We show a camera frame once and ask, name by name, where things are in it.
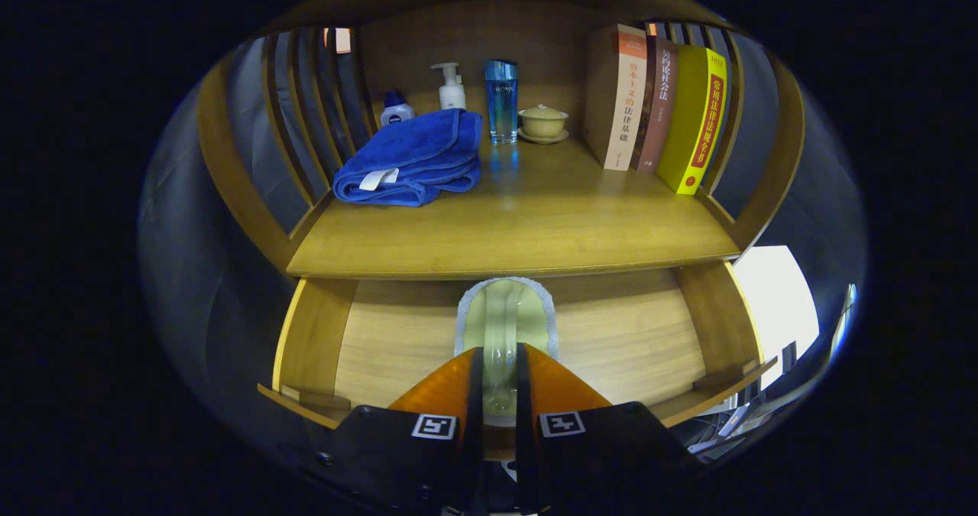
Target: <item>blue cap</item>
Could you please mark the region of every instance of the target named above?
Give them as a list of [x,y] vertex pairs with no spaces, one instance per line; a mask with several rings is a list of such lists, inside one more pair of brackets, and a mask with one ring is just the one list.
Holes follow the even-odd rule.
[[486,80],[516,80],[517,62],[486,60]]
[[404,96],[397,90],[384,92],[384,106],[402,105],[404,103]]

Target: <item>blue bottle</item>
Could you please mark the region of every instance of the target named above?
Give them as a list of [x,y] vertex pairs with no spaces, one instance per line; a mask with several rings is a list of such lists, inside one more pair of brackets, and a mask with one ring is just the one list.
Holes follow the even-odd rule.
[[517,140],[517,64],[509,60],[487,60],[486,98],[489,109],[489,139],[492,143]]

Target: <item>white lotion bottle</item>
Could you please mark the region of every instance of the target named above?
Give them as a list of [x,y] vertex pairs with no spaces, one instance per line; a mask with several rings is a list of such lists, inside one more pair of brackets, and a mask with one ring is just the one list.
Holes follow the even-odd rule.
[[436,63],[431,69],[440,69],[445,75],[445,85],[438,88],[438,101],[443,109],[465,109],[465,87],[461,74],[455,73],[458,63]]
[[404,96],[398,91],[391,91],[384,94],[384,112],[381,113],[381,127],[390,125],[392,122],[405,122],[415,118],[415,109],[406,104]]

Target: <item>yellow book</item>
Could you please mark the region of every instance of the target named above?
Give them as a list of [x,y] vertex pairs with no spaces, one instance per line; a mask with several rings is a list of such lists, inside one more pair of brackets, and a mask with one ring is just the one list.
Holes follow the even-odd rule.
[[672,122],[656,174],[680,195],[699,188],[720,136],[726,94],[727,60],[707,48],[678,46]]

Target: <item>pump dispenser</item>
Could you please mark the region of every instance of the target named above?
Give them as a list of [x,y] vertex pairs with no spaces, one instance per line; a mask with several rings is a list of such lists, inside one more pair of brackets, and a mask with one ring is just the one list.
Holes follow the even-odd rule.
[[465,109],[465,87],[461,74],[455,74],[458,63],[436,63],[431,69],[440,69],[445,75],[445,85],[438,88],[438,100],[443,109]]

